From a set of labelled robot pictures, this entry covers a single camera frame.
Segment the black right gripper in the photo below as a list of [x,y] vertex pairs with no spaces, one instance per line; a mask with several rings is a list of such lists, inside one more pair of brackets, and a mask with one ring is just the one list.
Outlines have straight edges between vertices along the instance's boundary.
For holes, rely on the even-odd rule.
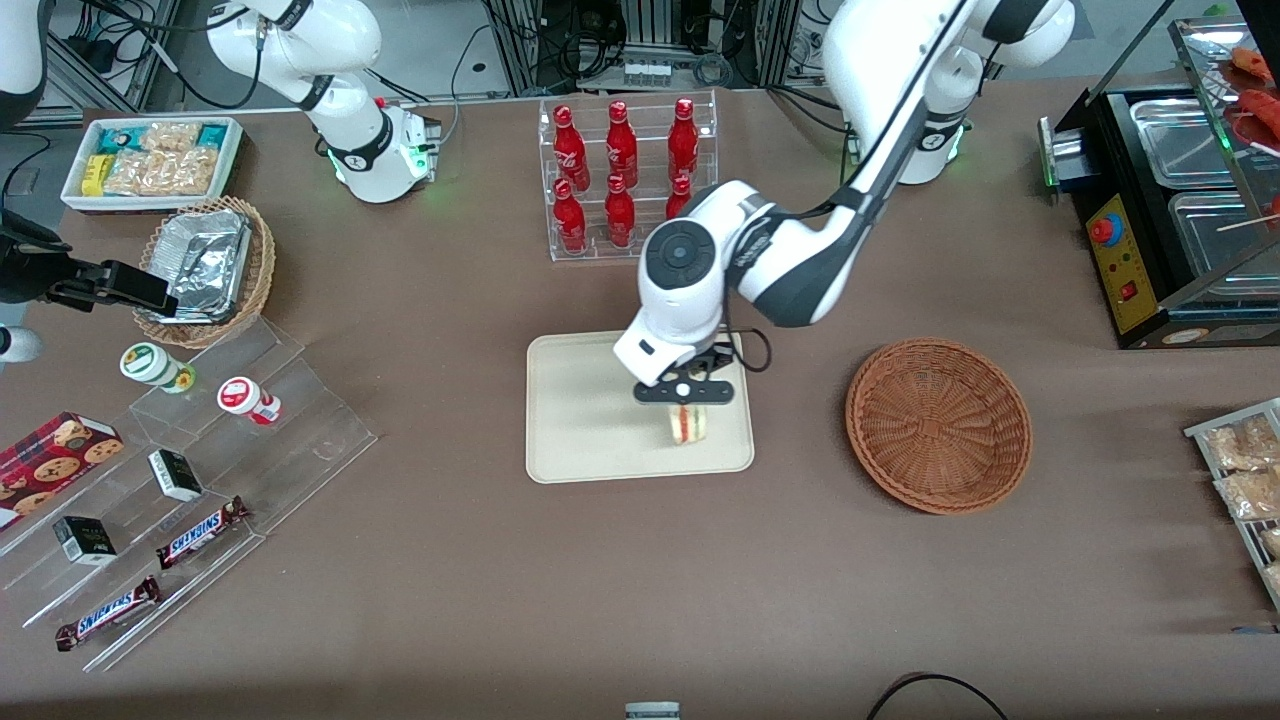
[[[70,284],[59,284],[70,281]],[[79,263],[50,229],[3,210],[1,302],[26,304],[42,299],[78,313],[100,305],[125,305],[160,316],[174,316],[178,300],[169,284],[118,260]]]

